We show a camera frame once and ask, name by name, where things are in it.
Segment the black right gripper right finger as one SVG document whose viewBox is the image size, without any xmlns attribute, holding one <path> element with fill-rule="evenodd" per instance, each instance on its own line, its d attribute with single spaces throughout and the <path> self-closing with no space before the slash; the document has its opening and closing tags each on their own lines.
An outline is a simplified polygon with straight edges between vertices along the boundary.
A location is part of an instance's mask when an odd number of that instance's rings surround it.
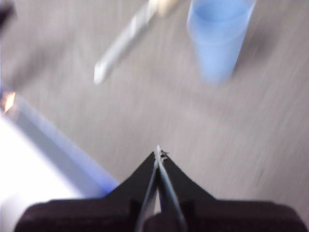
<svg viewBox="0 0 309 232">
<path fill-rule="evenodd" d="M 166 154 L 161 160 L 190 232 L 302 232 L 291 207 L 267 201 L 224 200 L 191 180 Z"/>
</svg>

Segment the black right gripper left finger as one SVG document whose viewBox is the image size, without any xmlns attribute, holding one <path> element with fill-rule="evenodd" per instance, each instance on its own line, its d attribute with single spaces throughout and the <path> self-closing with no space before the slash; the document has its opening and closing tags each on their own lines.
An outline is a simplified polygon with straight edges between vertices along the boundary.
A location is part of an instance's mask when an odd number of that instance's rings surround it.
<svg viewBox="0 0 309 232">
<path fill-rule="evenodd" d="M 103 198 L 52 200 L 30 206 L 16 232 L 132 232 L 150 183 L 151 153 L 140 166 Z"/>
</svg>

